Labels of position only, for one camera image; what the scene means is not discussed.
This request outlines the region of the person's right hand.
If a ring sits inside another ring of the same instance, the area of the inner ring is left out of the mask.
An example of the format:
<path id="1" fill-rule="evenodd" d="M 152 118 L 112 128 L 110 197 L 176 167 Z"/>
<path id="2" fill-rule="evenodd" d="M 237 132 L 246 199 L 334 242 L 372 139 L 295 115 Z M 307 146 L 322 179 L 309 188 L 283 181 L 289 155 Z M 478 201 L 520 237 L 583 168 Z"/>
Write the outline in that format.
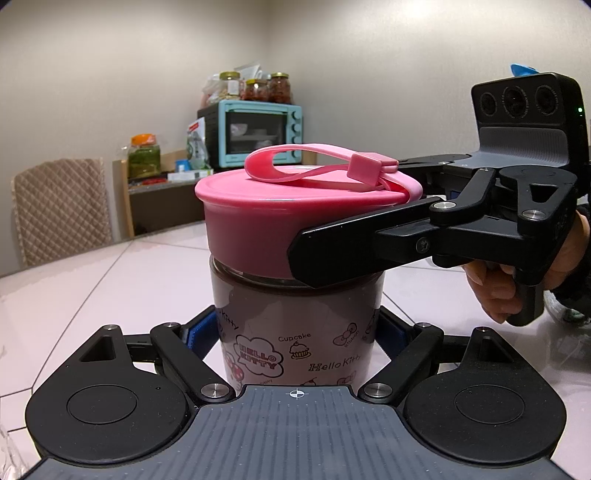
<path id="1" fill-rule="evenodd" d="M 474 260 L 462 266 L 467 281 L 486 314 L 498 323 L 521 312 L 514 268 Z M 564 244 L 546 272 L 543 286 L 565 307 L 590 315 L 590 206 L 577 208 L 577 216 Z"/>

